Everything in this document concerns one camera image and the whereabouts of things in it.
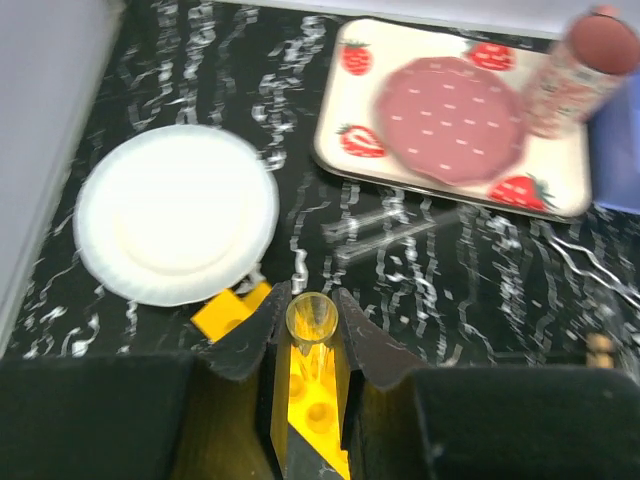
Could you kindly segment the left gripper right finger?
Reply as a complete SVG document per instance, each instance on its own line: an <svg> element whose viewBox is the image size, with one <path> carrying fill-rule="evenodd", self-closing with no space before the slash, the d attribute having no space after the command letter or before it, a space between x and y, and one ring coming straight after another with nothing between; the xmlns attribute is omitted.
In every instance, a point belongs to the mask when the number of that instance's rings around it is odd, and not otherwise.
<svg viewBox="0 0 640 480"><path fill-rule="evenodd" d="M335 372L355 479L635 479L639 388L582 366L432 368L346 289Z"/></svg>

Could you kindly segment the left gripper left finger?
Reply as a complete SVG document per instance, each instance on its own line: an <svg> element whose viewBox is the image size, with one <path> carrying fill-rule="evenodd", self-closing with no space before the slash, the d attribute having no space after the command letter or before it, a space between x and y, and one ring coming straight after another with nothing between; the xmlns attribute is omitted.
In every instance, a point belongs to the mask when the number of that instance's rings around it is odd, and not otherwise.
<svg viewBox="0 0 640 480"><path fill-rule="evenodd" d="M5 479L280 479L289 282L210 353L1 364Z"/></svg>

